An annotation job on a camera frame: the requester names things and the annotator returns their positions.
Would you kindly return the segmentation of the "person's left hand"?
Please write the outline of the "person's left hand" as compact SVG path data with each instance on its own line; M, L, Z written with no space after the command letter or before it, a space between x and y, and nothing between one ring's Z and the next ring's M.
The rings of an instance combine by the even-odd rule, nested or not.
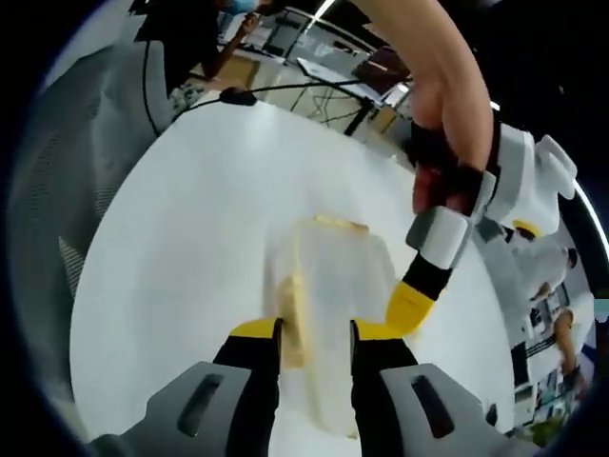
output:
M462 162L441 131L425 129L412 121L407 157L415 167L415 213L446 207L472 215L483 172Z

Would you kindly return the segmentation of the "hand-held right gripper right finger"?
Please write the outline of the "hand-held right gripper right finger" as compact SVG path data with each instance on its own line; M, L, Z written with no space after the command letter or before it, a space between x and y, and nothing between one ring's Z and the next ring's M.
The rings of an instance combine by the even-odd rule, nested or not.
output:
M477 397L420 364L383 324L350 322L351 405L363 456L522 456L524 443L489 424Z

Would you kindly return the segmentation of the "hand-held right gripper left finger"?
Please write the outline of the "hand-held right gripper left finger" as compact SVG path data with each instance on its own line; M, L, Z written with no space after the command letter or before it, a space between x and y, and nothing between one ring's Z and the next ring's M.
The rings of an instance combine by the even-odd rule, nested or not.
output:
M144 418L88 444L92 456L266 456L279 405L283 321L245 322L211 362L147 401Z

